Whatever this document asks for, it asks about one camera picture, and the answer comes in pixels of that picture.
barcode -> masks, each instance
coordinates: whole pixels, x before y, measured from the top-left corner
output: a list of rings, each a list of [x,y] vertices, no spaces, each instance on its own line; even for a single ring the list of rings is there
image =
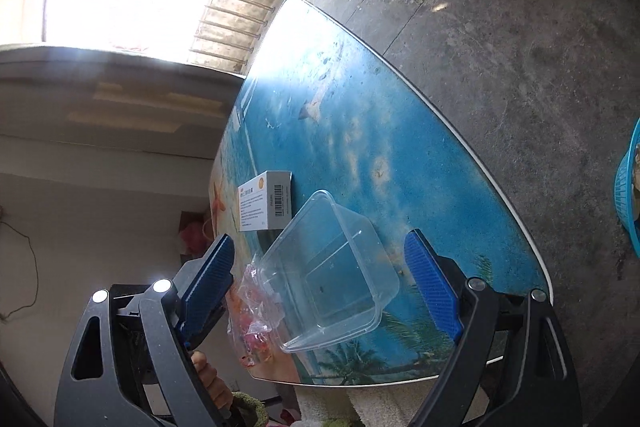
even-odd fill
[[[282,185],[273,185],[273,206],[276,210],[276,217],[282,217],[284,215],[282,208]]]

plastic container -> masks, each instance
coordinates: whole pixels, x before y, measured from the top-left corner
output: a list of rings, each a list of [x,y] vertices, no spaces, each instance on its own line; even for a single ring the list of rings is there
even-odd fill
[[[258,266],[284,311],[272,325],[286,353],[331,346],[375,329],[398,293],[398,274],[369,219],[318,190]]]
[[[638,221],[633,221],[633,207],[631,198],[632,193],[632,177],[634,175],[634,160],[636,156],[636,146],[640,142],[640,118],[636,123],[636,128],[631,136],[631,143],[625,156],[620,162],[616,181],[613,186],[613,199],[616,204],[616,211],[622,225],[626,228],[631,237],[631,244],[636,250],[636,255],[640,257],[640,228]]]

starfish print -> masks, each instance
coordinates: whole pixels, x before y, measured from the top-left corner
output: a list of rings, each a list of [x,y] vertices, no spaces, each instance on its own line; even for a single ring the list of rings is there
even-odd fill
[[[211,224],[213,225],[213,237],[218,237],[218,211],[224,212],[226,206],[222,201],[222,181],[220,187],[213,182],[213,202],[211,203]]]

blue gripper pad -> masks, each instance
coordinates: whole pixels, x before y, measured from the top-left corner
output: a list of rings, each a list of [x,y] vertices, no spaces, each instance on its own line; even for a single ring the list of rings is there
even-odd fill
[[[458,296],[444,277],[435,255],[415,230],[404,238],[404,261],[414,276],[436,327],[457,342],[463,331]]]
[[[225,235],[212,246],[216,250],[208,255],[181,298],[180,319],[175,329],[187,349],[189,340],[202,331],[210,312],[220,304],[234,280],[230,273],[235,258],[233,240]]]

blue table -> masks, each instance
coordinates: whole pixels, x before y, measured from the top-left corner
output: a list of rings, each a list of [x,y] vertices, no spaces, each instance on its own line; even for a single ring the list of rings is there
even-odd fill
[[[437,375],[452,344],[404,265],[402,242],[414,228],[497,291],[538,287],[553,295],[529,233],[451,124],[383,58],[303,0],[287,0],[273,20],[212,171],[214,225],[235,241],[236,281],[275,238],[238,232],[238,185],[266,170],[292,171],[293,212],[324,188],[369,217],[401,283],[376,330],[296,355],[273,347],[250,369],[256,378],[375,385]],[[228,302],[233,314],[234,289]]]

